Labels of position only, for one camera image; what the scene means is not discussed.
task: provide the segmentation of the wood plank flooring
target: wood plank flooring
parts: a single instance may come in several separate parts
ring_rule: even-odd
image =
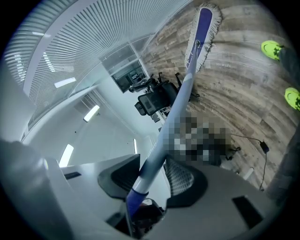
[[[152,39],[142,55],[150,74],[177,85],[175,73],[185,74],[184,56],[188,45],[194,8],[203,1],[194,0],[175,15]],[[272,180],[286,146],[299,123],[300,114],[285,101],[285,89],[291,87],[289,75],[280,63],[261,52],[261,42],[275,40],[290,46],[273,15],[254,0],[212,0],[222,11],[223,21],[201,71],[195,77],[193,92],[198,101],[189,103],[189,111],[219,117],[232,133],[264,140],[270,148],[263,187]],[[233,170],[241,174],[255,169],[249,181],[259,187],[265,156],[255,140],[232,136],[240,146]]]

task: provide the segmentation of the black cable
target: black cable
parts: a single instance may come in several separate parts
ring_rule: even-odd
[[[266,165],[267,165],[267,154],[266,154],[266,161],[265,161],[264,167],[263,167],[262,183],[261,183],[261,185],[260,185],[260,187],[259,187],[259,190],[262,189],[262,185],[263,185],[263,181],[264,181],[264,174],[265,174],[265,172],[266,172]]]
[[[245,137],[245,136],[240,136],[240,135],[236,135],[236,134],[233,134],[233,133],[230,133],[230,135],[234,135],[234,136],[237,136],[237,137],[244,137],[244,138],[250,138],[250,139],[253,139],[253,140],[257,140],[257,141],[259,141],[260,143],[262,142],[261,140],[258,140],[257,138],[252,138],[252,137]]]

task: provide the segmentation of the neon green sneaker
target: neon green sneaker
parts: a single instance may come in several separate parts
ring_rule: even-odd
[[[285,99],[292,108],[300,110],[300,93],[297,89],[287,88],[285,90]]]
[[[265,41],[262,43],[262,52],[269,58],[279,60],[279,51],[283,48],[282,45],[275,41]]]

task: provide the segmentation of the ceiling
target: ceiling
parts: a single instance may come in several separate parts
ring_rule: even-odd
[[[4,59],[13,77],[36,105],[31,128],[72,93],[93,85],[85,76],[110,57],[110,68],[130,43],[136,57],[164,23],[188,0],[45,0],[24,20]],[[54,83],[76,82],[55,88]]]

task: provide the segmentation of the blue mop handle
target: blue mop handle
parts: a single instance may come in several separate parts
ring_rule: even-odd
[[[146,158],[146,161],[140,170],[139,177],[136,179],[127,196],[127,208],[131,216],[136,212],[142,201],[147,196],[151,184],[164,164],[169,148],[167,145],[168,141],[165,140],[174,133],[175,124],[180,122],[180,117],[185,116],[188,100],[194,83],[198,47],[200,46],[200,43],[196,41],[195,45],[197,47],[194,47],[193,56],[188,66],[186,76],[174,104],[172,105],[169,115],[158,135],[157,142],[155,143],[151,153]]]

